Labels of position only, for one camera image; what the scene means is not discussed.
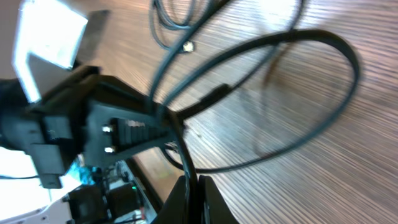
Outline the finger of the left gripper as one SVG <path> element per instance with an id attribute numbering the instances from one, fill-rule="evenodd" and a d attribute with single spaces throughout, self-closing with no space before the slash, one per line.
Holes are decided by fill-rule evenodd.
<path id="1" fill-rule="evenodd" d="M 90 115 L 150 115 L 146 100 L 146 95 L 116 77 L 90 77 Z"/>
<path id="2" fill-rule="evenodd" d="M 174 140 L 171 129 L 138 111 L 90 103 L 84 149 L 85 164 L 108 167 L 118 160 Z"/>

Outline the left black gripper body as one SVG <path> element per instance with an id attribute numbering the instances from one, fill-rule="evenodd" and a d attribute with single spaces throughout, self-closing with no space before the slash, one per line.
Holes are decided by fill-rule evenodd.
<path id="1" fill-rule="evenodd" d="M 61 176 L 82 152 L 85 101 L 99 78 L 99 67 L 80 66 L 36 103 L 18 80 L 1 80 L 1 147 L 29 155 L 42 187 L 62 188 Z"/>

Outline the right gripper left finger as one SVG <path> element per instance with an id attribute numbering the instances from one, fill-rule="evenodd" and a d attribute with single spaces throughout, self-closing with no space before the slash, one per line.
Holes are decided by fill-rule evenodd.
<path id="1" fill-rule="evenodd" d="M 188 223 L 188 193 L 186 177 L 182 175 L 177 179 L 169 197 L 152 224 Z"/>

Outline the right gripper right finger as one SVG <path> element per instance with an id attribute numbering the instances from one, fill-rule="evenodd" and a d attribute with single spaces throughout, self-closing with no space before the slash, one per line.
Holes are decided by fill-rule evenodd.
<path id="1" fill-rule="evenodd" d="M 210 176 L 199 176 L 198 187 L 201 224 L 239 224 Z"/>

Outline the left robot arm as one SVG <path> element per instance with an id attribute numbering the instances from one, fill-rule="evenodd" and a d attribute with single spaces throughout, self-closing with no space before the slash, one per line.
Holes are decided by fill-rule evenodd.
<path id="1" fill-rule="evenodd" d="M 61 189 L 61 178 L 83 156 L 94 184 L 84 185 L 8 223 L 119 223 L 150 207 L 151 223 L 182 223 L 184 184 L 161 202 L 132 157 L 172 140 L 143 109 L 144 96 L 98 67 L 73 71 L 38 103 L 19 80 L 1 80 L 1 146 L 32 158 L 41 185 Z"/>

